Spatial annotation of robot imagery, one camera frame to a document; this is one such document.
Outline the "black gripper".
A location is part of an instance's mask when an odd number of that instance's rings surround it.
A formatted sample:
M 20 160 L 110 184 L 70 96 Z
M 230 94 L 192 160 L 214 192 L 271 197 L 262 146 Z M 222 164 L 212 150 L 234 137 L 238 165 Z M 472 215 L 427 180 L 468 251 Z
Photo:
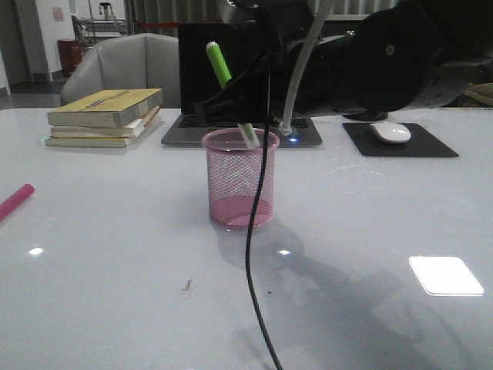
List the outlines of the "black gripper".
M 290 122 L 301 78 L 320 34 L 320 15 L 306 1 L 228 1 L 226 24 L 254 24 L 267 42 L 238 77 L 213 97 L 196 103 L 199 118 L 229 116 L 240 123 L 262 123 L 279 116 Z

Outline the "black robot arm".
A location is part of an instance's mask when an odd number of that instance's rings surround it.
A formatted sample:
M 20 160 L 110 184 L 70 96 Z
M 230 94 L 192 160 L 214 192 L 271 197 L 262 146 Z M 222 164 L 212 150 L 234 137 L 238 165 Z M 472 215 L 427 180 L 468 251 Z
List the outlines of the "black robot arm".
M 305 1 L 238 1 L 267 49 L 195 105 L 204 120 L 262 123 L 448 104 L 492 60 L 490 1 L 400 1 L 321 41 Z

